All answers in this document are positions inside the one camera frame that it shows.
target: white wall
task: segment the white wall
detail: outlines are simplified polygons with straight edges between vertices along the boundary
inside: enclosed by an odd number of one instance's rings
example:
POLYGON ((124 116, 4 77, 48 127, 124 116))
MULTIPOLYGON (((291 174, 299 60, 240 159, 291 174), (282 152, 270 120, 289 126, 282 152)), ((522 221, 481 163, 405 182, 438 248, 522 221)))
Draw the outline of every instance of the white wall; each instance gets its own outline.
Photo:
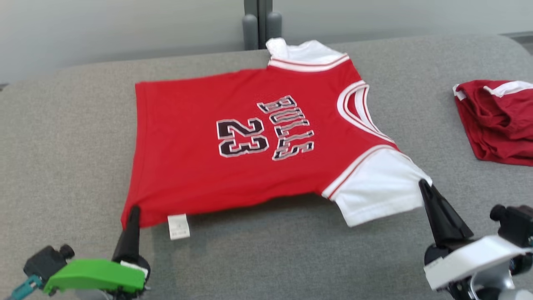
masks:
POLYGON ((273 0, 273 8, 289 42, 533 30, 533 0, 273 0))
POLYGON ((0 0, 0 83, 90 62, 244 49, 243 0, 0 0))
MULTIPOLYGON (((533 30, 533 0, 273 0, 290 42, 533 30)), ((0 84, 90 62, 241 50, 243 0, 0 0, 0 84)))

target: gray couch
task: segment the gray couch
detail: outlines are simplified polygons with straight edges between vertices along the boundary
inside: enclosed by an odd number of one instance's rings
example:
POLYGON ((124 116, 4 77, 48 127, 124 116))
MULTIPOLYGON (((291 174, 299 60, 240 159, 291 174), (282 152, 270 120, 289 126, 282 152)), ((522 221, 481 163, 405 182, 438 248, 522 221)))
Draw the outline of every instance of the gray couch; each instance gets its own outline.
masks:
MULTIPOLYGON (((370 84, 373 120, 434 180, 482 236, 496 203, 533 203, 533 169, 478 161, 451 87, 473 79, 533 82, 533 59, 491 35, 331 45, 370 84)), ((0 296, 45 245, 110 258, 120 234, 135 146, 134 84, 263 68, 267 51, 107 62, 61 70, 0 92, 0 296)), ((149 299, 451 299, 425 281, 432 242, 424 210, 354 228, 334 203, 304 195, 190 216, 191 238, 166 225, 141 231, 149 299)), ((531 287, 533 272, 517 277, 531 287)), ((57 299, 72 299, 72 293, 57 299)), ((30 299, 45 299, 32 295, 30 299)))

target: folded red garment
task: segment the folded red garment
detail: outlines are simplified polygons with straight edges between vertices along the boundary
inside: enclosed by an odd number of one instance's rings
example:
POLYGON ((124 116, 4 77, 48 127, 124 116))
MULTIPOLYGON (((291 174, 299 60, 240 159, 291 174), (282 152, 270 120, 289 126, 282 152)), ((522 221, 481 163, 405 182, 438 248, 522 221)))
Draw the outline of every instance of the folded red garment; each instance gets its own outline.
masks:
POLYGON ((474 80, 454 94, 478 159, 533 166, 533 84, 474 80))

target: clothing tag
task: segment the clothing tag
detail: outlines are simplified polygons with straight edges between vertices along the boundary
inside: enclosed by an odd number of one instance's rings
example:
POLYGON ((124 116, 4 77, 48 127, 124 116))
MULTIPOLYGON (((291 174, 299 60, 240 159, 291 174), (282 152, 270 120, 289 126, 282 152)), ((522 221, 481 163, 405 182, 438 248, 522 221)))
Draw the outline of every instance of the clothing tag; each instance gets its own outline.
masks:
POLYGON ((458 84, 454 85, 454 95, 457 97, 457 99, 459 99, 459 101, 463 101, 466 98, 466 94, 463 91, 458 91, 458 86, 458 84))
POLYGON ((168 230, 170 231, 171 240, 178 240, 191 236, 189 223, 187 223, 187 216, 185 214, 168 216, 168 230))

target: red basketball jersey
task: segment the red basketball jersey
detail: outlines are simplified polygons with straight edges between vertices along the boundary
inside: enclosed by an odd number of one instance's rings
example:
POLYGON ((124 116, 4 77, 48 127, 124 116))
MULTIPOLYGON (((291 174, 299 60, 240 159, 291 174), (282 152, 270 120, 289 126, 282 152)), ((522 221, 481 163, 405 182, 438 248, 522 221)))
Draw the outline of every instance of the red basketball jersey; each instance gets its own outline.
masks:
POLYGON ((336 201, 350 226, 422 204, 418 180, 430 178, 374 126, 349 57, 317 41, 268 46, 266 69, 135 86, 123 224, 132 206, 146 227, 311 192, 336 201), (384 187, 405 181, 409 200, 384 187))

